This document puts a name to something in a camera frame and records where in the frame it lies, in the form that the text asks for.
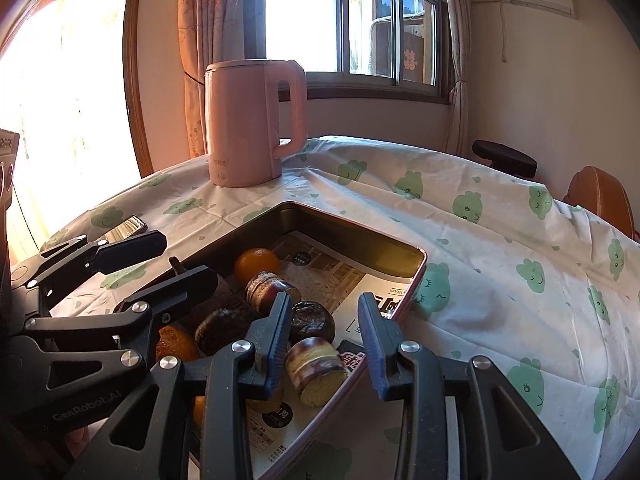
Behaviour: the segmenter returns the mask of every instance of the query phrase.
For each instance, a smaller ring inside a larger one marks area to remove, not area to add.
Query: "stool seat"
[[[490,140],[475,140],[471,151],[481,158],[490,160],[491,167],[495,170],[521,178],[536,176],[538,163],[535,159],[504,144]]]

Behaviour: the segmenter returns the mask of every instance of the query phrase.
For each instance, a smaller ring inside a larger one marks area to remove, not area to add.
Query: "white wall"
[[[606,0],[573,0],[577,20],[473,4],[469,137],[503,142],[538,161],[562,199],[594,165],[620,180],[640,223],[640,50]]]
[[[184,121],[184,75],[177,40],[177,0],[140,0],[138,75],[146,138],[155,171],[189,158]],[[225,58],[242,52],[240,19],[225,36]],[[282,135],[290,132],[289,103],[280,104]],[[341,134],[439,150],[447,105],[379,99],[308,101],[310,137]]]

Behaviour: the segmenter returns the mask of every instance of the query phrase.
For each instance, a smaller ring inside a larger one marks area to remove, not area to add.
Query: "white tablecloth with green pattern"
[[[640,248],[545,187],[441,153],[348,137],[312,139],[282,176],[216,187],[207,157],[161,171],[88,211],[48,243],[95,239],[140,216],[165,256],[94,276],[57,316],[112,312],[198,248],[283,201],[343,215],[424,248],[428,266],[405,335],[439,355],[490,357],[583,479],[613,468],[640,426]],[[392,478],[401,405],[361,381],[292,480]]]

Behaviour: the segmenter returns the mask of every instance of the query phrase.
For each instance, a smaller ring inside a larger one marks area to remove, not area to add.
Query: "newspaper lining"
[[[335,321],[334,348],[340,352],[347,373],[364,358],[358,298],[372,292],[380,312],[391,317],[411,280],[387,276],[364,267],[299,232],[291,232],[271,248],[281,264],[279,276],[296,286],[306,301],[317,301]],[[286,371],[284,399],[273,413],[260,414],[247,407],[252,467],[256,477],[264,473],[318,414],[321,408],[300,403]]]

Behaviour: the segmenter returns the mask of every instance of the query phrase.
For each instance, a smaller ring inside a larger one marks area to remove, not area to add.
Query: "orange fruit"
[[[249,249],[238,256],[234,265],[234,274],[242,286],[249,283],[258,272],[263,270],[275,274],[280,270],[278,257],[268,249]]]
[[[204,420],[204,396],[197,396],[193,403],[193,421],[202,429]]]
[[[160,340],[156,345],[156,361],[167,355],[175,355],[183,361],[200,358],[195,341],[183,330],[175,326],[163,326],[160,329]]]

